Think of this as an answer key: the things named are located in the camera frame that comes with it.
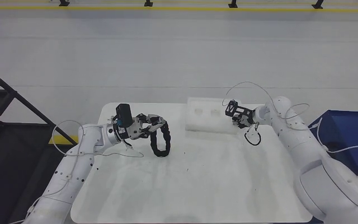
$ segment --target gray floor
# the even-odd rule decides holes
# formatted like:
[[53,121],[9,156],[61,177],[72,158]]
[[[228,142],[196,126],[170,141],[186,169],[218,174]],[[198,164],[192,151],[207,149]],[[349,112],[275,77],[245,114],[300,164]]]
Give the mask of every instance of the gray floor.
[[[358,17],[314,12],[2,11],[1,77],[54,122],[108,102],[186,102],[253,81],[272,96],[358,110]],[[230,97],[264,103],[250,85]],[[19,104],[5,121],[38,122]],[[64,124],[76,134],[77,127]]]

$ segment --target black rope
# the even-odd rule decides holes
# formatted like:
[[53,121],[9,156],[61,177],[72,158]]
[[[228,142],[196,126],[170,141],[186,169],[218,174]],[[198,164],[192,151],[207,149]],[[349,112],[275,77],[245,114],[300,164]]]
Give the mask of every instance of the black rope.
[[150,146],[152,147],[152,150],[154,154],[158,157],[166,157],[169,155],[170,152],[170,131],[168,122],[165,123],[165,125],[161,126],[161,131],[163,133],[163,138],[166,141],[166,149],[165,151],[160,151],[157,146],[157,131],[152,132],[150,134]]
[[261,143],[261,135],[259,134],[259,132],[257,132],[258,137],[259,137],[257,144],[253,144],[252,142],[250,142],[250,141],[247,139],[246,134],[247,134],[247,132],[245,132],[245,134],[244,134],[245,139],[246,139],[246,141],[247,141],[248,143],[250,143],[251,145],[253,145],[253,146],[258,146],[258,145]]

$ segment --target wire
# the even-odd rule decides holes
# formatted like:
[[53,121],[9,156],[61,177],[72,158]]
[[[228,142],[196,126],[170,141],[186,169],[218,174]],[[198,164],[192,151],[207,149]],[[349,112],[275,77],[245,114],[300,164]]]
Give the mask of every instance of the wire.
[[261,135],[260,135],[259,132],[257,132],[257,134],[258,134],[258,142],[257,142],[256,144],[250,142],[250,141],[248,140],[248,138],[246,137],[246,134],[247,134],[247,132],[245,132],[244,137],[245,137],[246,141],[247,141],[248,143],[250,143],[251,145],[253,145],[253,146],[258,146],[258,145],[261,143]]
[[96,155],[96,156],[111,156],[111,155],[117,154],[117,155],[121,155],[121,156],[125,156],[125,157],[132,157],[132,158],[142,158],[142,157],[144,157],[143,153],[138,152],[138,151],[136,151],[136,150],[134,150],[134,151],[137,152],[137,153],[139,153],[139,154],[141,154],[141,156],[128,156],[128,155],[120,154],[120,153],[118,153],[118,152],[113,152],[113,153],[108,154],[108,155],[104,155],[104,154],[95,154],[95,155]]
[[19,223],[19,222],[23,222],[24,220],[20,220],[20,221],[16,221],[16,222],[11,222],[9,224],[15,224],[15,223]]
[[321,146],[324,148],[324,150],[326,150],[326,152],[329,152],[329,153],[337,153],[337,152],[343,152],[343,151],[345,151],[345,150],[351,150],[351,149],[353,149],[353,148],[358,148],[358,146],[351,146],[351,147],[344,148],[344,149],[342,149],[342,150],[330,151],[330,150],[327,148],[327,146],[325,146],[325,145],[322,143],[322,141],[321,141],[321,139],[320,139],[320,137],[319,137],[319,127],[321,126],[322,119],[323,119],[323,118],[320,118],[320,120],[319,120],[319,122],[318,122],[318,126],[317,126],[317,140],[318,140],[319,144],[321,144]]
[[[75,122],[75,123],[77,123],[79,126],[81,126],[81,129],[82,129],[82,137],[81,137],[81,140],[80,140],[79,145],[78,145],[77,155],[70,155],[70,154],[67,154],[67,153],[62,152],[62,151],[58,148],[58,146],[56,145],[56,143],[55,143],[54,134],[55,134],[56,128],[57,128],[60,124],[65,123],[65,122]],[[60,153],[62,153],[63,155],[65,155],[65,156],[79,156],[79,154],[78,154],[78,153],[79,153],[79,147],[80,147],[81,144],[82,144],[83,137],[84,137],[84,129],[83,129],[83,126],[82,126],[82,124],[81,124],[80,122],[77,122],[77,121],[75,121],[75,120],[64,120],[63,122],[60,122],[59,124],[57,124],[57,125],[55,126],[55,128],[53,129],[52,135],[51,135],[51,140],[52,140],[52,144],[55,146],[55,148],[56,148]]]
[[[77,124],[79,124],[79,125],[81,126],[82,137],[81,137],[81,140],[80,140],[79,145],[78,145],[77,154],[75,154],[75,155],[70,155],[70,154],[67,154],[67,153],[62,152],[62,151],[59,149],[59,147],[56,145],[56,143],[55,143],[54,133],[55,133],[55,131],[56,131],[56,128],[57,128],[60,124],[62,124],[62,123],[64,123],[64,122],[75,122],[75,123],[77,123]],[[63,154],[64,156],[76,156],[76,157],[77,157],[76,160],[75,160],[75,162],[74,162],[74,165],[73,165],[73,167],[72,167],[72,170],[71,170],[71,172],[70,172],[70,176],[71,176],[71,177],[72,177],[73,171],[74,171],[74,169],[75,169],[75,167],[76,167],[76,164],[77,164],[77,162],[78,162],[79,156],[83,156],[83,155],[111,156],[111,155],[117,154],[117,155],[121,155],[121,156],[125,156],[125,157],[136,157],[136,158],[142,158],[142,157],[144,157],[144,155],[143,155],[141,152],[138,152],[138,151],[137,151],[137,152],[140,153],[141,156],[128,156],[128,155],[124,155],[124,154],[117,153],[117,152],[111,153],[111,154],[109,154],[109,155],[104,155],[104,154],[99,154],[99,153],[84,153],[84,154],[80,155],[80,154],[79,154],[79,149],[80,149],[81,144],[82,144],[82,142],[83,142],[83,141],[82,141],[82,140],[83,140],[83,137],[84,137],[84,128],[83,128],[83,125],[82,125],[80,122],[77,122],[77,121],[75,121],[75,120],[64,120],[64,121],[60,122],[59,124],[57,124],[57,125],[54,127],[53,131],[52,131],[51,139],[52,139],[52,143],[53,143],[53,145],[55,146],[55,148],[56,148],[61,154]],[[132,147],[132,145],[126,143],[126,142],[125,142],[124,140],[122,140],[122,139],[121,139],[121,141],[124,142],[124,144],[126,145],[127,148],[130,148],[130,149],[134,150],[133,147]],[[9,224],[15,224],[15,223],[19,223],[19,222],[25,221],[25,220],[28,218],[28,216],[31,214],[31,212],[34,210],[35,204],[36,204],[42,197],[47,197],[47,196],[50,196],[50,195],[53,195],[53,194],[57,194],[58,192],[61,192],[61,191],[67,186],[68,183],[69,183],[69,180],[67,180],[66,183],[63,185],[63,187],[62,187],[61,189],[57,190],[56,192],[53,192],[53,193],[51,193],[51,194],[44,194],[44,195],[41,195],[40,197],[38,197],[38,199],[36,199],[36,200],[33,202],[33,204],[31,205],[31,207],[27,210],[26,217],[25,217],[24,220],[20,220],[20,221],[17,221],[17,222],[12,222],[12,223],[9,223]]]

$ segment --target white table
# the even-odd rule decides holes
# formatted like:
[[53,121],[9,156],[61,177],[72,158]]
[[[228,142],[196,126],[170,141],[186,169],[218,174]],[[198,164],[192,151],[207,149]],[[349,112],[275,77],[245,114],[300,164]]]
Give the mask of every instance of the white table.
[[[119,103],[102,109],[99,124]],[[312,215],[293,190],[293,162],[271,127],[262,143],[227,134],[185,131],[186,104],[131,103],[132,116],[158,114],[168,121],[171,152],[156,157],[149,139],[129,141],[144,158],[95,158],[76,198],[76,223],[308,222]],[[157,133],[163,149],[162,133]],[[118,144],[106,151],[125,152]]]

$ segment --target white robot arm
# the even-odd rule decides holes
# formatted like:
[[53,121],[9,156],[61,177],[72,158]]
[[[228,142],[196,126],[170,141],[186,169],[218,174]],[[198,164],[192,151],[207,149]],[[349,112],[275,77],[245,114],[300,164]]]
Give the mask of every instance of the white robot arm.
[[242,108],[232,100],[225,113],[240,128],[255,124],[272,126],[298,170],[295,192],[314,217],[325,224],[358,223],[357,176],[328,155],[291,109],[289,99],[277,97],[255,110]]
[[[169,136],[168,124],[160,116],[139,114],[132,118],[128,104],[120,104],[116,110],[117,115],[112,117],[110,124],[87,124],[79,129],[79,144],[63,157],[37,205],[29,209],[31,214],[26,216],[24,224],[62,224],[95,163],[95,155],[104,153],[120,142],[131,147],[125,141],[128,138],[136,140],[150,136],[152,140],[158,128]],[[150,125],[143,128],[143,123]],[[169,154],[168,148],[165,151],[153,148],[156,147],[156,142],[152,141],[151,146],[157,156]]]

